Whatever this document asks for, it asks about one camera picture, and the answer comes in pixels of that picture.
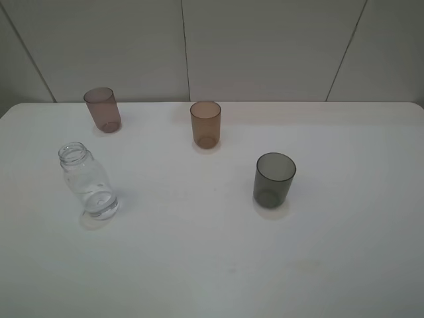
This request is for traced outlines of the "translucent purple plastic cup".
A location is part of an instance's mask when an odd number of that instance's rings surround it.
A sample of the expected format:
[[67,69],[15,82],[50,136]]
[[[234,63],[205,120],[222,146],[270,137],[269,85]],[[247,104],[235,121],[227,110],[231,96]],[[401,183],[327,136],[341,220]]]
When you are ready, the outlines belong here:
[[95,126],[103,133],[114,133],[121,127],[121,116],[114,92],[108,87],[97,87],[84,94],[83,100]]

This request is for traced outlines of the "translucent grey plastic cup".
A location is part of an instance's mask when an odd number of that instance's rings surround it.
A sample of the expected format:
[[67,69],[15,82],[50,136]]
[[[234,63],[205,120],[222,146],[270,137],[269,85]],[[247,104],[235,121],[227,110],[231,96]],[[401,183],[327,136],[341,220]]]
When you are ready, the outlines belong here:
[[269,152],[256,162],[253,198],[265,209],[281,206],[297,172],[295,162],[285,154]]

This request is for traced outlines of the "translucent orange plastic cup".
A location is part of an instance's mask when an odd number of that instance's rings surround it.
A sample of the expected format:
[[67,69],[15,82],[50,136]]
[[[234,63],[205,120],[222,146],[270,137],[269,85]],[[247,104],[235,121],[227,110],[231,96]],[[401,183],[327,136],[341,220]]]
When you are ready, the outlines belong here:
[[220,139],[221,106],[214,101],[198,101],[189,111],[193,141],[202,149],[214,148]]

